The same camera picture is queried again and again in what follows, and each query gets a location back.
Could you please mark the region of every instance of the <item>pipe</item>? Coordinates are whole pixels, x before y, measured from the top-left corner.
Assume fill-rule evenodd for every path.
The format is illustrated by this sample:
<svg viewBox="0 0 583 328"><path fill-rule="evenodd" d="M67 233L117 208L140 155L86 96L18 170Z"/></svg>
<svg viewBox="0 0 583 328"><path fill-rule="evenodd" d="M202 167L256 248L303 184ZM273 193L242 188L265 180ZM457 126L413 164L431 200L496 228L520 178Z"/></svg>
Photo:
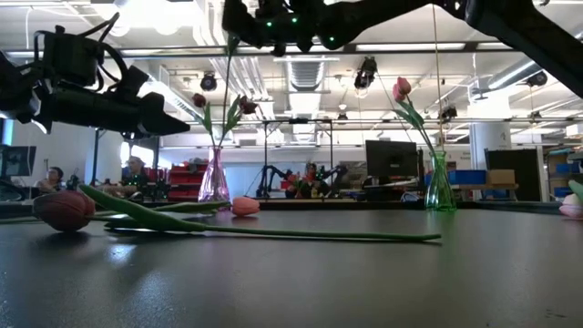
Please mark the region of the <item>pipe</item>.
<svg viewBox="0 0 583 328"><path fill-rule="evenodd" d="M542 67L526 57L517 63L507 67L502 72L494 74L488 80L488 88L496 90L514 85L515 83L532 77L540 72Z"/></svg>

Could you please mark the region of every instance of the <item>white column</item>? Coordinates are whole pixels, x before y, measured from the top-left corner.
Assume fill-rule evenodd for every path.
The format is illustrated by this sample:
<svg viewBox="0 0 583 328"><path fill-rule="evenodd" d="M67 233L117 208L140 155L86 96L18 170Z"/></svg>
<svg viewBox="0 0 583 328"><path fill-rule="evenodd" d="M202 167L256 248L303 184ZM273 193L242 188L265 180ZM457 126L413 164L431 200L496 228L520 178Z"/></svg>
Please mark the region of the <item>white column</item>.
<svg viewBox="0 0 583 328"><path fill-rule="evenodd" d="M505 93L488 93L487 99L473 100L467 108L470 118L509 118L510 106ZM470 152L472 169L486 169L486 155L484 150L511 149L512 141L510 124L473 123L470 127Z"/></svg>

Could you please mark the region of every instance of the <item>ceiling duct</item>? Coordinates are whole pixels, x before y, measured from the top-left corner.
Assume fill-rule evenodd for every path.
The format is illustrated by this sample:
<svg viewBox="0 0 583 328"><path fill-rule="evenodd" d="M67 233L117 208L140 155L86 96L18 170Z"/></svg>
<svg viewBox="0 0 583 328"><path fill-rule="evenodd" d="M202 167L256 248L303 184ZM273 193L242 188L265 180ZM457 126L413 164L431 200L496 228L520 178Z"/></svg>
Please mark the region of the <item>ceiling duct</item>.
<svg viewBox="0 0 583 328"><path fill-rule="evenodd" d="M487 86L493 90L510 87L524 79L534 76L542 69L542 67L527 57L507 67L502 72L494 74L488 80Z"/></svg>
<svg viewBox="0 0 583 328"><path fill-rule="evenodd" d="M288 62L287 76L290 111L295 118L315 118L320 109L325 63ZM295 124L292 127L294 140L302 143L314 141L314 124Z"/></svg>

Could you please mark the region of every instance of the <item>spotlight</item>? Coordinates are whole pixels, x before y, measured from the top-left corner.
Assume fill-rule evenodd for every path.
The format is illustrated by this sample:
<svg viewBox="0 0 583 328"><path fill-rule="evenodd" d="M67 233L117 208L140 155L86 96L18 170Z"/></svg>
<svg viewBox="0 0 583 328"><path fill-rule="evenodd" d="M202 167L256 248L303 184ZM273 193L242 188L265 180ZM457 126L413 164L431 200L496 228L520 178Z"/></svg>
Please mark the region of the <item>spotlight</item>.
<svg viewBox="0 0 583 328"><path fill-rule="evenodd" d="M217 88L217 79L214 72L205 72L200 81L200 88L203 91L214 91Z"/></svg>
<svg viewBox="0 0 583 328"><path fill-rule="evenodd" d="M449 105L441 114L441 119L444 121L444 123L449 123L452 118L457 118L457 109L455 109L454 105Z"/></svg>
<svg viewBox="0 0 583 328"><path fill-rule="evenodd" d="M347 120L348 117L346 116L346 113L338 113L338 120Z"/></svg>
<svg viewBox="0 0 583 328"><path fill-rule="evenodd" d="M354 87L357 90L367 89L373 83L375 74L376 61L374 60L373 56L368 56L364 59L361 68L356 73Z"/></svg>
<svg viewBox="0 0 583 328"><path fill-rule="evenodd" d="M538 73L536 73L534 76L527 78L527 86L529 87L542 87L544 86L548 81L548 77L547 74L545 74L545 72L540 71Z"/></svg>

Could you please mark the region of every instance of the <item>ceiling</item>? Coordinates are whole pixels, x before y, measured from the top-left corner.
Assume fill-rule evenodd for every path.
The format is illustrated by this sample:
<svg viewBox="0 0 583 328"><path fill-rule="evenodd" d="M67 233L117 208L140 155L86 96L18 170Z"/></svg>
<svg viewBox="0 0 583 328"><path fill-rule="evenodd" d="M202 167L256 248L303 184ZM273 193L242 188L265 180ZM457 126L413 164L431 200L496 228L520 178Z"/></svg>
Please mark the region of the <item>ceiling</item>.
<svg viewBox="0 0 583 328"><path fill-rule="evenodd" d="M28 31L28 47L32 45L33 33L36 30L53 30L54 25L64 26L68 33L80 33L91 26L103 22L103 18L96 15L96 9L88 4L88 1L62 2L55 1L55 6L24 6L31 1L4 1L0 0L0 48L26 49L26 30ZM193 37L193 28L197 28L200 15L205 15L212 21L215 14L220 15L220 1L198 1L202 9L208 7L204 13L190 13L182 10L176 14L174 20L180 21L182 26L176 33L163 36L152 26L148 26L148 20L141 22L142 26L131 27L127 34L121 37L109 36L107 41L112 46L120 48L143 48L165 46L200 46ZM256 3L247 2L250 7ZM551 0L544 7L538 6L542 14L566 29L569 33L577 34L583 31L581 18L583 17L583 0L559 1ZM441 8L435 9L437 25L437 41L444 42L473 42L496 41L492 37L476 32L465 22L451 17ZM369 28L361 33L353 42L362 43L422 43L435 41L433 10L431 6L420 8L414 12L397 17L391 21ZM390 112L393 107L391 89L397 77L407 77L414 86L411 100L417 110L431 118L437 118L437 100L440 95L445 95L455 88L450 97L449 104L455 105L458 116L466 116L466 108L470 104L467 97L466 86L474 81L474 77L488 77L499 73L503 69L525 58L517 52L498 53L442 53L439 55L439 72L435 62L435 53L424 54L377 54L374 55L378 66L377 78L369 87L368 95L364 98L355 96L353 77L358 67L363 62L364 54L350 55L344 53L330 53L327 57L335 61L324 65L324 82L320 90L318 110L313 118L336 118L339 113L339 105L346 105L348 118L392 118ZM137 58L134 63L140 62L141 66L150 68L150 74L156 76L157 67L163 66L170 73L169 86L180 93L185 99L189 99L195 92L201 92L199 82L204 72L215 71L208 57L184 57L184 58ZM271 56L258 56L257 63L261 72L264 86L273 100L273 118L287 118L293 115L290 106L288 75L286 63L276 63ZM205 92L204 95L212 104L220 105L223 102L225 84L220 76L218 88L213 92ZM553 77L543 87L512 86L506 89L509 95L511 115L525 118L533 109L545 108L549 104L558 105L549 116L567 117L578 116L583 113L583 103L573 101L564 106L561 102L574 97L574 94L558 83ZM188 116L179 114L179 110L168 108L169 112L189 120ZM220 117L220 111L216 111L214 118ZM565 123L555 123L545 126L549 137L560 137L561 129ZM347 124L338 126L338 129L367 129L379 130L400 128L385 126L383 124ZM528 128L527 123L516 124L513 128ZM284 132L292 132L282 127Z"/></svg>

